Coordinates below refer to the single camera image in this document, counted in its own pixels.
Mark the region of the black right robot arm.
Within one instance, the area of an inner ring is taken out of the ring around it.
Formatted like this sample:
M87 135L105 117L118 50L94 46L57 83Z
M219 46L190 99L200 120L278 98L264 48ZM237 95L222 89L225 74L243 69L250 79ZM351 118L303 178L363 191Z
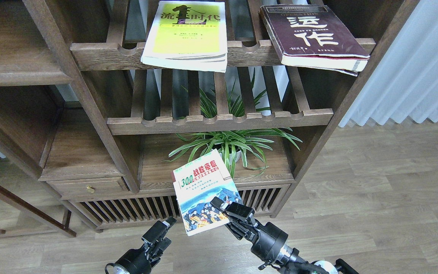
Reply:
M229 218L226 224L229 231L237 238L252 243L251 252L259 257L263 264L273 267L281 274L356 274L357 272L344 260L338 259L335 264L325 260L312 263L299 256L299 250L287 246L287 233L271 222L262 225L254 218L254 209L236 202L224 202L214 197L211 205Z

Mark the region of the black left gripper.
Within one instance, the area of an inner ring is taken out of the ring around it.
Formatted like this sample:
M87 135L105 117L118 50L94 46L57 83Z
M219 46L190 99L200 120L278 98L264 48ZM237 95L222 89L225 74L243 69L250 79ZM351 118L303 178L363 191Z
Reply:
M130 249L112 264L113 274L149 274L153 267L160 262L160 257L171 244L169 238L164 238L168 229L177 223L174 217L166 221L157 221L142 236L143 246Z

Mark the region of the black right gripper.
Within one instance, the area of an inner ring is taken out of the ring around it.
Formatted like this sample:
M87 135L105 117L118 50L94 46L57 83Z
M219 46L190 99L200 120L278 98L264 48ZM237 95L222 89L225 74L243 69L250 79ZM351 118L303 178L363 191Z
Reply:
M264 262L262 267L276 264L283 267L292 255L292 248L286 245L287 233L268 222L263 226L254 218L254 209L236 202L231 204L214 197L210 204L232 220L227 228L237 239L252 243L251 252Z

